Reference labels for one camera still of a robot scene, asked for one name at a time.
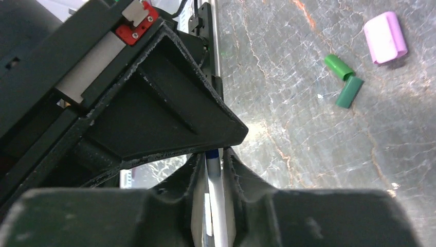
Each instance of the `green object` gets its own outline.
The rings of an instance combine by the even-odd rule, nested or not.
[[[342,89],[339,98],[336,100],[336,105],[343,108],[350,108],[353,99],[359,92],[364,81],[355,76],[350,76]]]
[[[354,71],[336,55],[328,55],[324,58],[324,63],[343,81],[346,81],[349,76],[354,76]]]

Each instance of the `red plastic part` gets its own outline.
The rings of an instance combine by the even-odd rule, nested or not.
[[[115,30],[117,36],[120,37],[120,39],[122,39],[124,42],[126,42],[127,45],[134,45],[159,17],[157,11],[149,3],[143,1],[142,4],[144,6],[144,10],[149,11],[149,15],[147,15],[147,17],[141,22],[141,24],[139,24],[135,29],[132,29],[129,25],[121,24],[117,28],[117,30]],[[149,22],[149,16],[153,18],[152,22]],[[138,34],[138,38],[133,37],[134,33]]]

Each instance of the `pink and white object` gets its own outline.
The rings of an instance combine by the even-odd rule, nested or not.
[[[364,25],[372,62],[381,64],[404,56],[406,42],[394,12],[385,12]]]

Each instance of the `marble table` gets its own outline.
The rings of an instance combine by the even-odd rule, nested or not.
[[[372,64],[362,27],[397,13],[409,53]],[[376,188],[396,197],[424,246],[436,242],[436,1],[220,0],[227,105],[247,124],[241,160],[279,188]],[[323,63],[365,83],[350,109]],[[137,169],[150,187],[186,159]]]

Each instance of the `pink eraser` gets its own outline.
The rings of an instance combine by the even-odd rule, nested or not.
[[[372,62],[385,63],[407,53],[406,42],[394,12],[385,12],[364,25]]]

